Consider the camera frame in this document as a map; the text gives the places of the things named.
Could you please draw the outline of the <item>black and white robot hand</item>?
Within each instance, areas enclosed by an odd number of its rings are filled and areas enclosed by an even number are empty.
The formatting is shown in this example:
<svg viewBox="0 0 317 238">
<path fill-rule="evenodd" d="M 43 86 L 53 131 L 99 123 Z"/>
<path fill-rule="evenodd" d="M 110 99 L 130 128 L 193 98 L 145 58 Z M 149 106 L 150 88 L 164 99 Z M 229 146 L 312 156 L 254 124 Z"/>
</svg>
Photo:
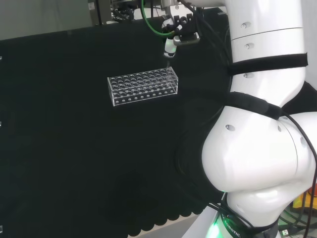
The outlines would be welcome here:
<svg viewBox="0 0 317 238">
<path fill-rule="evenodd" d="M 163 56 L 171 59 L 176 55 L 177 48 L 181 46 L 196 44 L 200 41 L 197 24 L 193 15 L 180 17 L 176 15 L 164 20 L 161 29 L 163 33 L 171 33 L 167 36 L 164 44 Z"/>
</svg>

